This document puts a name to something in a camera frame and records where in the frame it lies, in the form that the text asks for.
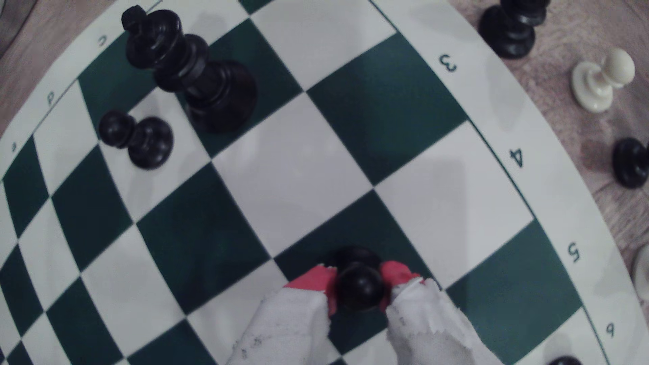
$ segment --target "black pawn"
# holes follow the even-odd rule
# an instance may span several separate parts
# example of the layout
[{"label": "black pawn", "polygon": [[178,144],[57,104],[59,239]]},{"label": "black pawn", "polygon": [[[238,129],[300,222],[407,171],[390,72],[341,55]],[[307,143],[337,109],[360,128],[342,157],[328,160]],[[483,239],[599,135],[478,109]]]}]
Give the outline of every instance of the black pawn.
[{"label": "black pawn", "polygon": [[582,365],[582,362],[572,356],[562,356],[552,361],[549,365]]},{"label": "black pawn", "polygon": [[122,14],[128,31],[126,55],[136,68],[153,69],[156,84],[183,92],[187,114],[204,132],[231,132],[241,127],[257,102],[257,86],[247,68],[235,61],[210,61],[201,37],[185,35],[178,15],[158,10],[147,15],[140,6]]},{"label": "black pawn", "polygon": [[482,14],[478,32],[498,56],[525,57],[536,41],[534,27],[545,21],[549,4],[550,0],[500,0]]},{"label": "black pawn", "polygon": [[118,110],[101,117],[99,137],[109,146],[127,147],[133,164],[145,170],[159,168],[173,148],[173,133],[167,122],[149,117],[136,123],[135,118]]},{"label": "black pawn", "polygon": [[379,272],[381,259],[362,247],[337,251],[328,266],[338,269],[336,298],[338,304],[353,311],[370,310],[383,299],[385,286]]},{"label": "black pawn", "polygon": [[649,152],[635,138],[620,140],[613,149],[613,171],[620,185],[640,188],[649,177]]}]

